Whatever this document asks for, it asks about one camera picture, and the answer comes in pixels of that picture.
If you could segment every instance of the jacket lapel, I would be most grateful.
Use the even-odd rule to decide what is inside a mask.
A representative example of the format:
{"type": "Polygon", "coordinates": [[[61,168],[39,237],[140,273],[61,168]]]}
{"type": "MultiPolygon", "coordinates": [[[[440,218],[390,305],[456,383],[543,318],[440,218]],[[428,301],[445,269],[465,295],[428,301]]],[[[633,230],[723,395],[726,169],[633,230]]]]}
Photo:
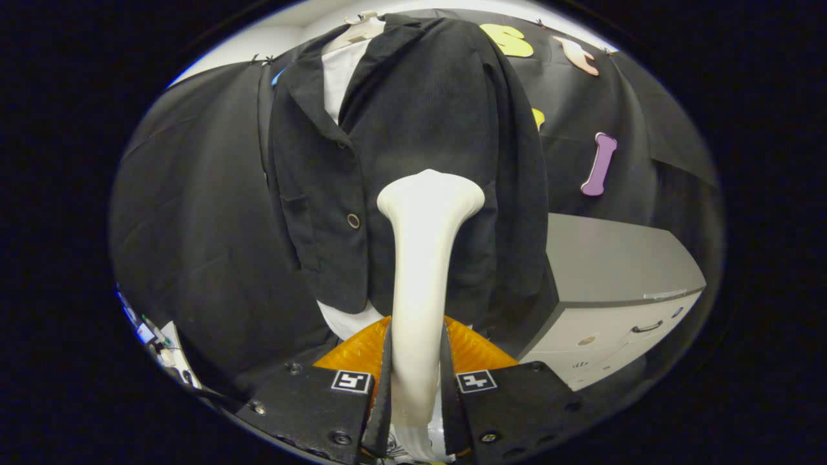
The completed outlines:
{"type": "Polygon", "coordinates": [[[425,34],[420,27],[421,22],[405,15],[388,13],[381,18],[385,21],[385,31],[370,41],[365,55],[353,72],[347,84],[345,98],[339,111],[339,121],[344,127],[347,121],[347,109],[351,106],[356,91],[369,92],[365,83],[371,74],[376,72],[389,58],[399,53],[406,45],[418,40],[425,34]]]}
{"type": "MultiPolygon", "coordinates": [[[[347,85],[342,101],[340,121],[344,122],[347,105],[354,91],[376,71],[388,58],[397,53],[411,41],[421,37],[425,31],[420,22],[405,15],[386,14],[385,31],[371,40],[365,55],[353,73],[347,85]]],[[[350,145],[350,138],[327,114],[324,108],[324,68],[322,65],[322,48],[330,41],[343,34],[350,26],[342,25],[310,41],[296,61],[284,70],[279,77],[279,84],[287,87],[290,95],[301,110],[313,121],[319,132],[334,141],[350,145]]]]}

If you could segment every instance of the white plastic bone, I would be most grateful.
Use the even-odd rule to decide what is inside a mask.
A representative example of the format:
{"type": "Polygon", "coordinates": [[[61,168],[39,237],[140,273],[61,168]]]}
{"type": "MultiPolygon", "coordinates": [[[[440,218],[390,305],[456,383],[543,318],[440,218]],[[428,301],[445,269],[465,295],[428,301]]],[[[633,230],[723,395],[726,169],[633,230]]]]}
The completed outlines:
{"type": "Polygon", "coordinates": [[[387,185],[379,210],[393,225],[396,274],[391,323],[391,423],[414,458],[437,459],[428,440],[437,395],[448,265],[460,226],[482,208],[471,180],[425,170],[387,185]]]}

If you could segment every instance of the hanger hook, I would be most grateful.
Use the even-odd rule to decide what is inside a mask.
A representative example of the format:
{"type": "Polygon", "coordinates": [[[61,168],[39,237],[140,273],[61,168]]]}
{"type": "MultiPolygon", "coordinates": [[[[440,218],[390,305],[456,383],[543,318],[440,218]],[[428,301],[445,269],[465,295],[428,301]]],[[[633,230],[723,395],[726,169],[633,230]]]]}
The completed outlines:
{"type": "Polygon", "coordinates": [[[360,24],[360,23],[365,22],[366,20],[368,20],[372,17],[377,17],[378,14],[374,11],[368,11],[368,12],[361,12],[357,16],[359,17],[358,21],[353,21],[350,17],[346,17],[345,22],[347,24],[350,24],[350,25],[360,24]]]}

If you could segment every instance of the white filing cabinet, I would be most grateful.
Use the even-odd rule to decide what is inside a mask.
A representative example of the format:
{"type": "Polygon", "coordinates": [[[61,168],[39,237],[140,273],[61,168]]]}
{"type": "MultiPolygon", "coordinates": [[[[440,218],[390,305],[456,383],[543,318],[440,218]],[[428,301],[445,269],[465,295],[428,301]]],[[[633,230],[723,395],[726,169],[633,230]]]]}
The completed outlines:
{"type": "Polygon", "coordinates": [[[547,256],[556,305],[521,352],[577,391],[654,347],[706,283],[668,231],[549,214],[547,256]]]}

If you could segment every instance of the white wall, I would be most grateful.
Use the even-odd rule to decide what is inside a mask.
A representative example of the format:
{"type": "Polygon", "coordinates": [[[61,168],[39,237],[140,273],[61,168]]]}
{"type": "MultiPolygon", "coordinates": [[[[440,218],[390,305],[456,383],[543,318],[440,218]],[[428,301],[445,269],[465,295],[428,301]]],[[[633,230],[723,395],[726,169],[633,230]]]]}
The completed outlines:
{"type": "Polygon", "coordinates": [[[495,12],[531,22],[540,19],[544,25],[595,47],[617,51],[616,47],[583,26],[530,0],[308,0],[262,18],[261,21],[239,32],[196,61],[172,84],[211,68],[250,60],[255,54],[259,54],[259,59],[268,55],[280,55],[344,24],[345,17],[355,19],[356,15],[363,11],[374,10],[382,15],[429,8],[495,12]],[[319,17],[320,11],[327,13],[319,17]]]}
{"type": "Polygon", "coordinates": [[[209,51],[187,68],[172,84],[218,66],[251,60],[255,54],[258,54],[258,60],[263,60],[268,55],[281,55],[301,43],[299,39],[301,34],[301,27],[253,26],[209,51]]]}
{"type": "Polygon", "coordinates": [[[344,23],[345,17],[356,19],[356,15],[367,10],[374,10],[380,15],[408,10],[424,10],[428,8],[464,9],[481,12],[493,12],[510,17],[518,17],[527,21],[543,21],[547,27],[565,32],[573,37],[598,48],[607,48],[617,51],[617,48],[600,39],[596,34],[586,30],[583,26],[571,22],[559,14],[549,11],[547,7],[529,0],[362,0],[336,11],[307,25],[302,31],[299,42],[309,41],[321,36],[336,26],[344,23]]]}

